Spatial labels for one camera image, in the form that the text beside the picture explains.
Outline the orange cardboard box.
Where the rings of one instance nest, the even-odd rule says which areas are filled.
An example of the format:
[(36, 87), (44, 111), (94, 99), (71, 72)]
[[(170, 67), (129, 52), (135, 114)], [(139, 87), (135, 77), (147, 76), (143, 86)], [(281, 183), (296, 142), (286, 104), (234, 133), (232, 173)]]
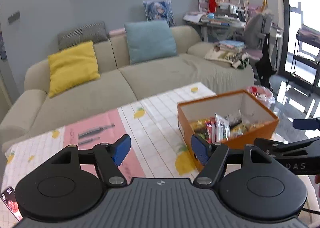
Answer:
[(270, 139), (279, 122), (270, 109), (246, 90), (179, 103), (177, 111), (179, 129), (198, 171), (202, 170), (203, 166), (191, 149), (191, 136), (194, 134), (190, 125), (192, 122), (215, 115), (227, 116), (240, 112), (249, 123), (258, 124), (257, 128), (244, 135), (224, 141), (230, 149), (244, 149), (246, 144), (252, 144), (257, 138)]

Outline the red blue snack packet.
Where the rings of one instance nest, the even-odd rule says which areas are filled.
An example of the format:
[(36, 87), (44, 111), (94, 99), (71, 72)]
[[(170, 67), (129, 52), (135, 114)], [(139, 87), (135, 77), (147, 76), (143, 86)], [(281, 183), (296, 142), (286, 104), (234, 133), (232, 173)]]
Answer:
[(206, 141), (208, 143), (216, 142), (216, 118), (211, 117), (210, 119), (207, 119), (205, 121), (205, 124), (206, 124), (206, 132), (207, 132)]

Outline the round yellow snack bag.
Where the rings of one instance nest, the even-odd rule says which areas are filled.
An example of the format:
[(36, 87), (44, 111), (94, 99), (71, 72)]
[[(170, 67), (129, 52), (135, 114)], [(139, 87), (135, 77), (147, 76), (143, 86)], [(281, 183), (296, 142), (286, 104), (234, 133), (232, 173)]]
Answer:
[(206, 129), (207, 128), (207, 123), (208, 119), (200, 119), (200, 120), (196, 120), (196, 121), (192, 121), (190, 123), (190, 127), (191, 129), (194, 131), (194, 133)]

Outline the yellow cracker snack pack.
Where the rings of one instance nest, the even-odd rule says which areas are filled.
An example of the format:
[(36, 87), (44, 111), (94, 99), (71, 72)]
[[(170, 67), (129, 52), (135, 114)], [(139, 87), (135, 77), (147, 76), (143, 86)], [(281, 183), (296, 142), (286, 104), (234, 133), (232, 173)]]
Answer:
[(242, 122), (230, 130), (230, 137), (235, 138), (237, 136), (244, 135), (249, 131), (255, 130), (263, 126), (264, 126), (264, 123), (262, 122), (259, 122), (259, 123), (243, 123)]

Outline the clear black-print snack packet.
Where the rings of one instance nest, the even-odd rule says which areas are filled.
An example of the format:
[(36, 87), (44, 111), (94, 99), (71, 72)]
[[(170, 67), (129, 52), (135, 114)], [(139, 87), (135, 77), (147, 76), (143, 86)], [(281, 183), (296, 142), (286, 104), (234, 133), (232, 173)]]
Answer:
[(233, 129), (237, 125), (242, 123), (242, 114), (240, 110), (227, 114), (225, 119), (229, 122), (230, 129)]

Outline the pink checked lemon tablecloth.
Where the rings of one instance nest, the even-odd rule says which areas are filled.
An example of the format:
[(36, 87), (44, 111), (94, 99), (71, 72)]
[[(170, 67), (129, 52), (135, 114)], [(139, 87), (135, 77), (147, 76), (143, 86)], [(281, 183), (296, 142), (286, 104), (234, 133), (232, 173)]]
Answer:
[(274, 158), (250, 143), (191, 143), (204, 164), (194, 181), (127, 181), (127, 134), (92, 149), (70, 144), (18, 182), (17, 227), (303, 227), (306, 187)]

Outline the red white plastic bag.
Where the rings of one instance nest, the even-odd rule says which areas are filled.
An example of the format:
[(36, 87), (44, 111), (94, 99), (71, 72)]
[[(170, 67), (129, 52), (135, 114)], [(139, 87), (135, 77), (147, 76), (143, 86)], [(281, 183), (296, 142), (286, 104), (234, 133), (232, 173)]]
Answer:
[(267, 108), (270, 108), (272, 104), (276, 102), (273, 93), (270, 89), (264, 86), (253, 85), (247, 88), (247, 91), (256, 97)]

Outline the black metal rack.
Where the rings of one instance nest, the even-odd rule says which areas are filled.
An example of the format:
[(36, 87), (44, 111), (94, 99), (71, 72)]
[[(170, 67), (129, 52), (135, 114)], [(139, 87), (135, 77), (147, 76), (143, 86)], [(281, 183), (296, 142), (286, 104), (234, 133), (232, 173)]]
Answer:
[(319, 92), (319, 31), (302, 25), (290, 34), (284, 69), (309, 95)]

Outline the beige fabric sofa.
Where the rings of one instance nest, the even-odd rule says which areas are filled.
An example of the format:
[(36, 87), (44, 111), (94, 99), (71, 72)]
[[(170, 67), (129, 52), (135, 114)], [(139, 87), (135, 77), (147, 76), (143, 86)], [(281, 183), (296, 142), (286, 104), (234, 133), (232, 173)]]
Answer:
[(201, 41), (193, 27), (176, 26), (171, 31), (177, 55), (140, 64), (130, 64), (125, 36), (95, 44), (100, 78), (53, 98), (48, 97), (48, 60), (29, 67), (24, 93), (1, 122), (2, 151), (50, 130), (195, 82), (217, 94), (254, 84), (251, 66), (235, 69), (225, 62), (206, 60), (213, 44)]

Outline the yellow cushion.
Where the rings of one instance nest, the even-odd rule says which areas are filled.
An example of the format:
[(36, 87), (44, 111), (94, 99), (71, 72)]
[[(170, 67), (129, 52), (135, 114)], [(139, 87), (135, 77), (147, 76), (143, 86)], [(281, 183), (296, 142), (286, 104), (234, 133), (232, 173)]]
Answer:
[(100, 78), (93, 42), (87, 41), (48, 56), (49, 97)]

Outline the stack of magazines on sofa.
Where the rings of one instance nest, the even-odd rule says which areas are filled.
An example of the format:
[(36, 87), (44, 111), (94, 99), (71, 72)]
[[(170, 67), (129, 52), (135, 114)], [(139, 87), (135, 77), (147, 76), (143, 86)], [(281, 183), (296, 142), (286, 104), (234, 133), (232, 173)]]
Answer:
[(230, 64), (235, 69), (245, 69), (249, 62), (246, 45), (241, 41), (223, 40), (214, 43), (204, 58)]

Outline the grey office chair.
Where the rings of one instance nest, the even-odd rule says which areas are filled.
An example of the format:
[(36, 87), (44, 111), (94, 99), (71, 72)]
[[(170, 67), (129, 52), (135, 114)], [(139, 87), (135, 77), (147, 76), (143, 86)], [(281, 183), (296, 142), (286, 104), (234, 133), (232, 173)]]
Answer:
[(278, 72), (281, 30), (273, 23), (272, 15), (257, 13), (248, 21), (243, 37), (257, 77), (255, 82), (271, 90), (270, 77)]

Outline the teal cushion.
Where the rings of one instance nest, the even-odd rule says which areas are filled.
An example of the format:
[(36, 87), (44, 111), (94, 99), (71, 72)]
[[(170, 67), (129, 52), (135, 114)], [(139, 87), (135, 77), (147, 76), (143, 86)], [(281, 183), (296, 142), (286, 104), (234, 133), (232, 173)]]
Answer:
[(130, 64), (177, 55), (172, 31), (165, 20), (125, 23)]

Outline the grey patterned cushion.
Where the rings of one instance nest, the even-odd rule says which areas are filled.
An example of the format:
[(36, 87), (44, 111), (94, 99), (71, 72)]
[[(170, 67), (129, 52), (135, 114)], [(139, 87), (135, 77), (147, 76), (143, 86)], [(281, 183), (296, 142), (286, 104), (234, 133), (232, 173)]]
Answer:
[(58, 49), (60, 51), (83, 42), (92, 41), (96, 44), (107, 40), (108, 35), (103, 21), (75, 27), (57, 35)]

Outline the pink rolled blanket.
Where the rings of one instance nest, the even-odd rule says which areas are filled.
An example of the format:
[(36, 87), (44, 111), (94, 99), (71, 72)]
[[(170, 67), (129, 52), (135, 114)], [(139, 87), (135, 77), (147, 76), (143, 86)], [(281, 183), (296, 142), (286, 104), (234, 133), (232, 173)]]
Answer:
[(126, 34), (125, 28), (120, 28), (120, 29), (115, 29), (115, 30), (109, 31), (108, 37), (109, 38), (115, 38), (117, 36), (122, 36), (122, 35), (125, 35), (125, 34)]

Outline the cluttered desk with books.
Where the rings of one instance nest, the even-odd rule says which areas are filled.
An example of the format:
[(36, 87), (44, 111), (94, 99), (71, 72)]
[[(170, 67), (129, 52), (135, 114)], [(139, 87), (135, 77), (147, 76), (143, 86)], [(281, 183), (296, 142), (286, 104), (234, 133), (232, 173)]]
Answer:
[(201, 38), (216, 40), (236, 40), (242, 38), (247, 43), (263, 36), (264, 15), (249, 10), (249, 0), (198, 0), (199, 10), (187, 12), (183, 21), (199, 26)]

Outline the anime print pillow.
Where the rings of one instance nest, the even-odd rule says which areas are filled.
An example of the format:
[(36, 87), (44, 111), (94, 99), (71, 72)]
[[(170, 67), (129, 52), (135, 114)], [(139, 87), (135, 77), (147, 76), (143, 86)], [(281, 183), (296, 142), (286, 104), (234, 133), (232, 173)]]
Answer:
[(176, 26), (171, 0), (143, 1), (143, 6), (148, 21), (164, 20), (170, 27)]

